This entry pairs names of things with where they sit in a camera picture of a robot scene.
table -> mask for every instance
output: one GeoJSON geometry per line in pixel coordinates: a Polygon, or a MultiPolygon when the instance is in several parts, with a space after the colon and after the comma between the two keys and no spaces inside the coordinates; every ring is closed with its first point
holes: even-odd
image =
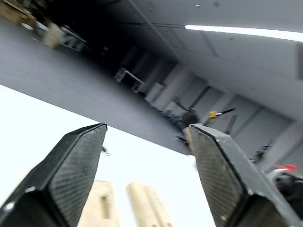
{"type": "Polygon", "coordinates": [[[124,76],[128,74],[130,75],[133,79],[135,79],[138,83],[134,83],[133,87],[132,87],[132,90],[135,92],[135,93],[138,93],[142,87],[145,85],[145,83],[140,80],[139,78],[137,78],[134,74],[132,74],[130,71],[126,70],[125,68],[121,67],[118,72],[116,73],[115,75],[115,80],[117,82],[121,82],[121,80],[124,78],[124,76]]]}
{"type": "Polygon", "coordinates": [[[60,44],[81,52],[86,41],[65,27],[61,27],[61,30],[63,31],[63,34],[60,38],[60,44]]]}
{"type": "MultiPolygon", "coordinates": [[[[61,137],[96,121],[0,86],[0,204],[61,137]]],[[[126,186],[152,184],[175,227],[214,227],[195,165],[188,156],[108,127],[95,180],[111,181],[121,226],[136,227],[126,186]]]]}

red object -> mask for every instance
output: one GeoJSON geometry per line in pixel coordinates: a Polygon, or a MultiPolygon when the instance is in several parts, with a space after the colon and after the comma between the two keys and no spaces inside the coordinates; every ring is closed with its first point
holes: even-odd
{"type": "Polygon", "coordinates": [[[275,164],[274,167],[278,169],[286,169],[288,172],[292,173],[298,170],[298,167],[293,164],[286,164],[286,165],[278,165],[275,164]]]}

fluorescent light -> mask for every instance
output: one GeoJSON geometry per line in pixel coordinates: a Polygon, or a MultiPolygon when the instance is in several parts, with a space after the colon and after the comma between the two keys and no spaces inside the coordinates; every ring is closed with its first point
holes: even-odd
{"type": "Polygon", "coordinates": [[[257,35],[257,36],[264,36],[270,38],[303,42],[303,33],[300,32],[287,32],[287,31],[267,30],[260,28],[248,28],[248,27],[220,27],[220,26],[201,26],[201,25],[185,25],[185,28],[190,30],[209,31],[209,32],[257,35]]]}

ceiling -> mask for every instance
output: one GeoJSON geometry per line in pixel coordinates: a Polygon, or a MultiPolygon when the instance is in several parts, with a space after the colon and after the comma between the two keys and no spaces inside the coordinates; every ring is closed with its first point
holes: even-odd
{"type": "Polygon", "coordinates": [[[186,64],[224,91],[303,122],[301,44],[186,30],[184,25],[303,32],[301,0],[99,0],[142,47],[186,64]]]}

floor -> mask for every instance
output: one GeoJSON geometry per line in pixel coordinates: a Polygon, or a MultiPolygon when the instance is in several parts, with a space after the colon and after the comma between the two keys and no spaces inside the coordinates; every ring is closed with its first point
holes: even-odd
{"type": "Polygon", "coordinates": [[[188,153],[174,140],[178,131],[142,97],[115,82],[112,73],[83,55],[67,48],[52,50],[32,37],[32,32],[0,17],[0,84],[188,153]]]}

